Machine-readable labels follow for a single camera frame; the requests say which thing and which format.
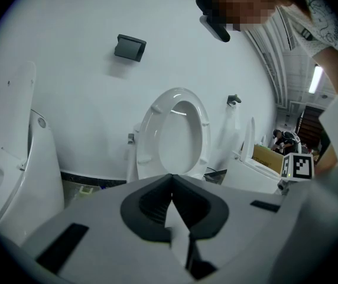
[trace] toilet lid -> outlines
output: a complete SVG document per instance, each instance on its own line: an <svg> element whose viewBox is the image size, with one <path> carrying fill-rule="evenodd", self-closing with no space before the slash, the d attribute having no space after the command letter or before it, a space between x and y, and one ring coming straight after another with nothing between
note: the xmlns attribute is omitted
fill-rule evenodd
<svg viewBox="0 0 338 284"><path fill-rule="evenodd" d="M36 80L33 62L21 65L2 83L0 96L0 149L24 164L27 160L28 124Z"/></svg>
<svg viewBox="0 0 338 284"><path fill-rule="evenodd" d="M244 145L242 148L240 160L242 163L255 169L257 172L260 172L265 176L271 177L273 179L276 179L277 177L279 178L279 173L252 159L254 152L255 130L255 121L254 117L252 117L246 126Z"/></svg>
<svg viewBox="0 0 338 284"><path fill-rule="evenodd" d="M202 178L210 159L210 123L201 100L184 88L159 96L141 124L136 156L140 179L166 173Z"/></svg>

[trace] cardboard box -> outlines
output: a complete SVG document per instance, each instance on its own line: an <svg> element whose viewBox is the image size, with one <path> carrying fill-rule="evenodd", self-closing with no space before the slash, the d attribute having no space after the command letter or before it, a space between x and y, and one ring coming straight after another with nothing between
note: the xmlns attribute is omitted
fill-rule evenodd
<svg viewBox="0 0 338 284"><path fill-rule="evenodd" d="M314 176L312 154L290 153L284 156L281 178L290 181L310 180Z"/></svg>
<svg viewBox="0 0 338 284"><path fill-rule="evenodd" d="M278 154L267 147L254 145L252 158L278 174L281 174L283 157L283 155Z"/></svg>

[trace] toilet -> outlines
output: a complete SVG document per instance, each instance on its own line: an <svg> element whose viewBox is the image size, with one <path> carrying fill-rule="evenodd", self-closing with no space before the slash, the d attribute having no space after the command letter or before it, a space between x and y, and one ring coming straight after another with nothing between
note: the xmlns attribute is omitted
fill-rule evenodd
<svg viewBox="0 0 338 284"><path fill-rule="evenodd" d="M173 88L150 106L134 126L127 182L166 173L202 179L210 159L210 122L201 100Z"/></svg>
<svg viewBox="0 0 338 284"><path fill-rule="evenodd" d="M254 143L255 121L252 117L246 127L243 149L240 153L232 152L222 185L246 191L275 193L280 174L252 159Z"/></svg>
<svg viewBox="0 0 338 284"><path fill-rule="evenodd" d="M35 64L26 62L0 96L0 234L19 246L64 209L52 131L31 110L35 81Z"/></svg>

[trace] ceiling light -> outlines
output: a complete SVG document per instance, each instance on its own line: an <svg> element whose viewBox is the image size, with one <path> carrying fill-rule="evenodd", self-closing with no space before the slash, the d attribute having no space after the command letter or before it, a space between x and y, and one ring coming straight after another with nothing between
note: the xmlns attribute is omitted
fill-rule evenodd
<svg viewBox="0 0 338 284"><path fill-rule="evenodd" d="M317 85L319 85L322 73L323 73L323 69L319 65L315 66L315 71L313 73L311 86L310 86L310 89L308 90L309 93L315 93L317 89Z"/></svg>

